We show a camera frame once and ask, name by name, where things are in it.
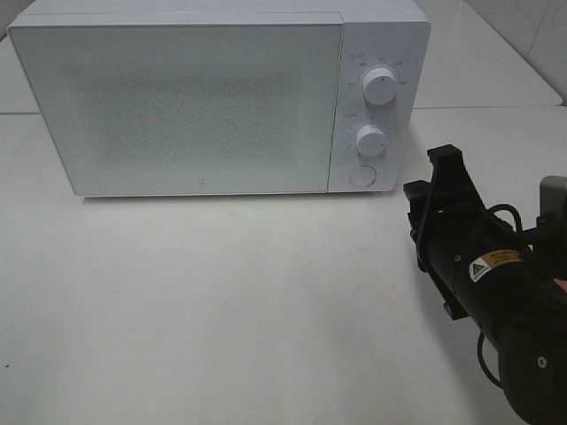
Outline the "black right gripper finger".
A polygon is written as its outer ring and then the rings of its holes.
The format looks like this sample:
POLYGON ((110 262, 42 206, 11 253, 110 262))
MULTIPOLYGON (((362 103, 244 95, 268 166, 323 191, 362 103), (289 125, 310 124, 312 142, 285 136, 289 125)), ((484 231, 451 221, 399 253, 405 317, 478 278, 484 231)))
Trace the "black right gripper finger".
POLYGON ((431 184, 424 180, 408 182, 403 185, 403 191, 407 199, 418 199, 420 197, 428 197, 431 184))
POLYGON ((431 183, 434 186, 462 186, 465 167, 462 151, 452 144, 439 146, 427 151, 433 166, 431 183))

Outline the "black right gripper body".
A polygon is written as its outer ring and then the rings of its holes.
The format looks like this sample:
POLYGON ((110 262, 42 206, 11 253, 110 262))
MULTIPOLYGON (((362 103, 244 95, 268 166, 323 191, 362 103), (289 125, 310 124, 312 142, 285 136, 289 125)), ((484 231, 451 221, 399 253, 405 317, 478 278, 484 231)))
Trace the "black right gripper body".
POLYGON ((419 268, 430 276, 452 320, 512 322, 506 299, 511 279, 491 277, 495 270, 482 256, 514 249, 514 227, 497 213, 512 205, 485 207, 470 181, 462 186, 434 186, 428 197, 408 199, 410 236, 419 268))

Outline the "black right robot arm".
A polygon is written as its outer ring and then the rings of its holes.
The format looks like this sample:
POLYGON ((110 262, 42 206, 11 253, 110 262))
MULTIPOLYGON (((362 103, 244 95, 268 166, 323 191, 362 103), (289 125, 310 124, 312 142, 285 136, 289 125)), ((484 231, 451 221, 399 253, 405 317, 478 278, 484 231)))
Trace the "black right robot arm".
POLYGON ((498 354, 487 378, 530 424, 566 421, 566 180, 540 182, 540 216, 486 207, 453 145, 429 150, 432 177, 407 183, 419 268, 453 320, 471 318, 498 354))

